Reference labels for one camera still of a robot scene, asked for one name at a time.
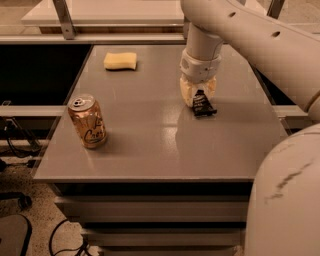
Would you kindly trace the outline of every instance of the gold can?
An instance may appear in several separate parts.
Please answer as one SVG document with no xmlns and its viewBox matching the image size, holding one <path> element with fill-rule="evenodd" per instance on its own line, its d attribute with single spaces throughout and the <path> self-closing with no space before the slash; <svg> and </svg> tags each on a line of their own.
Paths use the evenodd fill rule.
<svg viewBox="0 0 320 256">
<path fill-rule="evenodd" d="M 90 94 L 81 94 L 71 99 L 68 113 L 74 127 L 86 148 L 96 148 L 107 140 L 98 101 Z"/>
</svg>

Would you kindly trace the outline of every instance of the yellow sponge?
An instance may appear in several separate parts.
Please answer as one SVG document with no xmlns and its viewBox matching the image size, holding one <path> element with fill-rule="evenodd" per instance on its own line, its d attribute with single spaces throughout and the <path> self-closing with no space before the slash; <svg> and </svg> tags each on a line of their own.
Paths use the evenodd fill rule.
<svg viewBox="0 0 320 256">
<path fill-rule="evenodd" d="M 133 52 L 107 53 L 103 61 L 104 68 L 110 70 L 136 69 L 137 54 Z"/>
</svg>

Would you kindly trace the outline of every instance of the floor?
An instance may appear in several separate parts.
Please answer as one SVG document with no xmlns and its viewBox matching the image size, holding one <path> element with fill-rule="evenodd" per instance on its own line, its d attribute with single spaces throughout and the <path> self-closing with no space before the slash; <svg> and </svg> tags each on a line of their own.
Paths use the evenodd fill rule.
<svg viewBox="0 0 320 256">
<path fill-rule="evenodd" d="M 20 19 L 41 0 L 1 0 L 0 1 L 0 35 L 40 34 L 36 27 L 25 27 Z M 265 8 L 271 0 L 258 0 Z M 286 0 L 280 20 L 290 23 L 305 31 L 320 34 L 320 1 L 319 0 Z M 1 141 L 0 152 L 7 151 L 6 143 Z M 38 184 L 32 180 L 32 169 L 26 167 L 29 160 L 18 159 L 8 153 L 0 153 L 0 157 L 10 164 L 0 173 L 0 192 L 21 191 L 32 198 L 30 209 L 20 211 L 16 200 L 0 201 L 0 217 L 10 214 L 23 214 L 33 227 L 33 234 L 27 256 L 46 256 L 48 241 L 55 226 L 64 216 L 53 203 L 55 195 L 46 184 Z M 65 223 L 54 239 L 54 251 L 66 248 L 77 248 L 81 245 L 80 226 Z M 96 248 L 90 249 L 91 254 L 98 255 Z M 75 253 L 61 253 L 60 256 Z"/>
</svg>

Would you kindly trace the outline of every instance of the can top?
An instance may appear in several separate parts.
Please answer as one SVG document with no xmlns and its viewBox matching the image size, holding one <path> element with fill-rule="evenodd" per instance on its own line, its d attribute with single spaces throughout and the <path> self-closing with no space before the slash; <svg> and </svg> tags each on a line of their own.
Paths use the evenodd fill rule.
<svg viewBox="0 0 320 256">
<path fill-rule="evenodd" d="M 69 108 L 73 111 L 85 111 L 93 106 L 95 99 L 90 94 L 80 94 L 71 99 Z"/>
</svg>

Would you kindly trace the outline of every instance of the can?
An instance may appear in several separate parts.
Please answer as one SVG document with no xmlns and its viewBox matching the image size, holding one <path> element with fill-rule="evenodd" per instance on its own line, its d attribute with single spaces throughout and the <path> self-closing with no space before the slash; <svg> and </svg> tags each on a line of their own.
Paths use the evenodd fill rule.
<svg viewBox="0 0 320 256">
<path fill-rule="evenodd" d="M 96 148 L 107 140 L 98 101 L 90 94 L 81 94 L 71 99 L 68 113 L 79 135 L 82 145 Z"/>
</svg>

